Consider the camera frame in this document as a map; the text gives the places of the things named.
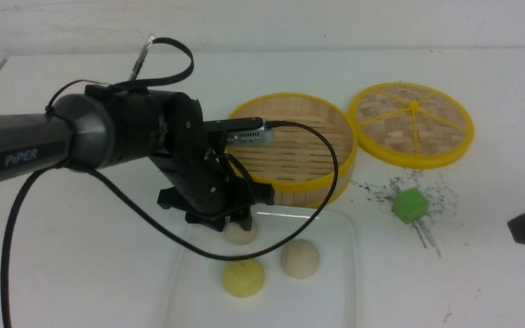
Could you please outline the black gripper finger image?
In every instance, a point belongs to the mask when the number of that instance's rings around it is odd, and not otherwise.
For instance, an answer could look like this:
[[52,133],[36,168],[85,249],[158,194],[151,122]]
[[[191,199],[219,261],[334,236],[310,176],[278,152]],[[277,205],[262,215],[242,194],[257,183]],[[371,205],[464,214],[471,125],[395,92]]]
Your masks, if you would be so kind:
[[233,212],[233,223],[238,224],[243,231],[252,230],[252,212],[251,207],[240,208]]
[[223,232],[226,226],[226,217],[227,212],[224,210],[212,215],[204,215],[190,210],[185,212],[185,221],[188,224],[205,226],[217,232]]

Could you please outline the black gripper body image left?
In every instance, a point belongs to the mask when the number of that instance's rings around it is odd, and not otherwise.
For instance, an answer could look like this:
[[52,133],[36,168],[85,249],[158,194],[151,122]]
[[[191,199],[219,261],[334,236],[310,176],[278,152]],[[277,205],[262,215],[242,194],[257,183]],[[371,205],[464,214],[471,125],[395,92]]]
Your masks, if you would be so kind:
[[270,184],[257,183],[233,170],[226,147],[212,145],[198,100],[181,92],[152,92],[162,102],[167,133],[163,148],[150,157],[172,184],[158,203],[204,215],[231,214],[253,204],[274,204]]

